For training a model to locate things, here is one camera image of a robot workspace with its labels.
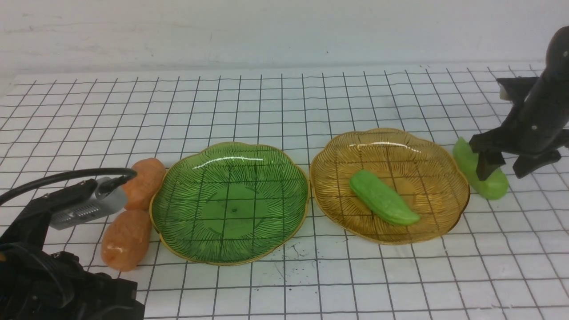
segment cable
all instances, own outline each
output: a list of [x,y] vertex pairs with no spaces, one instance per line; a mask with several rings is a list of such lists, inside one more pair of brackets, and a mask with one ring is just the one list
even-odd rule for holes
[[92,177],[95,175],[123,175],[124,178],[120,179],[122,183],[127,182],[128,180],[137,176],[137,172],[132,169],[127,168],[98,168],[98,169],[83,169],[83,170],[75,170],[75,171],[67,171],[63,173],[58,173],[54,175],[50,175],[48,177],[44,177],[42,179],[38,179],[32,182],[28,182],[23,184],[17,188],[14,188],[3,195],[0,195],[0,206],[8,202],[9,200],[16,198],[19,195],[22,195],[28,191],[41,188],[43,186],[47,186],[49,184],[68,181],[71,179],[79,179],[79,178],[86,178]]

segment fake vegetable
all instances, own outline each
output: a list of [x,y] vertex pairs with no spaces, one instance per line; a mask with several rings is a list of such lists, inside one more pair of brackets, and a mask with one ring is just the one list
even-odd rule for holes
[[125,205],[125,209],[148,210],[150,200],[162,185],[166,168],[160,160],[148,158],[135,163],[133,170],[138,175],[122,186],[129,200]]
[[480,181],[476,175],[478,165],[478,154],[472,152],[470,145],[463,137],[460,137],[452,148],[452,156],[460,171],[464,174],[468,183],[482,197],[489,200],[497,200],[503,197],[508,191],[508,178],[501,169],[497,169],[486,181]]
[[103,262],[122,272],[135,269],[148,251],[151,225],[149,213],[143,210],[118,215],[103,235]]
[[373,213],[390,224],[411,225],[421,218],[395,190],[370,171],[360,170],[353,175],[350,188]]

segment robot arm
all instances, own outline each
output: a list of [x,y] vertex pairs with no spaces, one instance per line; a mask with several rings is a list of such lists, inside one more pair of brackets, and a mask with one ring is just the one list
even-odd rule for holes
[[120,185],[136,176],[131,169],[86,169],[24,184],[0,196],[0,205],[41,186],[89,179],[33,199],[0,236],[0,319],[142,320],[136,282],[90,273],[68,252],[42,251],[49,226],[64,229],[118,212],[126,203]]
[[513,169],[522,178],[558,162],[558,148],[569,147],[569,26],[553,36],[540,77],[497,79],[501,97],[512,110],[497,128],[474,135],[469,144],[479,154],[480,180],[505,164],[502,152],[518,155]]

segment green cucumber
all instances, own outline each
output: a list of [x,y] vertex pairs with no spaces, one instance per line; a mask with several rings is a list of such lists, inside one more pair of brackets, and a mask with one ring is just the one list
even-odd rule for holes
[[350,188],[374,214],[389,224],[411,225],[421,219],[395,190],[368,170],[353,175]]
[[476,175],[478,154],[472,152],[470,145],[463,137],[460,137],[452,148],[452,156],[468,183],[483,198],[497,200],[506,195],[510,184],[501,169],[496,169],[492,172],[486,181],[480,181],[478,179]]

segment glass plate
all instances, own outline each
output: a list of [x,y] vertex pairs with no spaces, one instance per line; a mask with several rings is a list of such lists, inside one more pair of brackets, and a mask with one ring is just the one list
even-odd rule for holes
[[282,151],[224,142],[184,158],[166,173],[150,205],[162,243],[195,262],[259,259],[302,225],[306,174]]
[[[421,220],[405,227],[372,213],[349,186],[352,175],[362,169],[395,188]],[[447,233],[470,198],[468,182],[446,150],[397,129],[335,137],[312,161],[310,180],[318,206],[332,221],[384,244],[426,241]]]

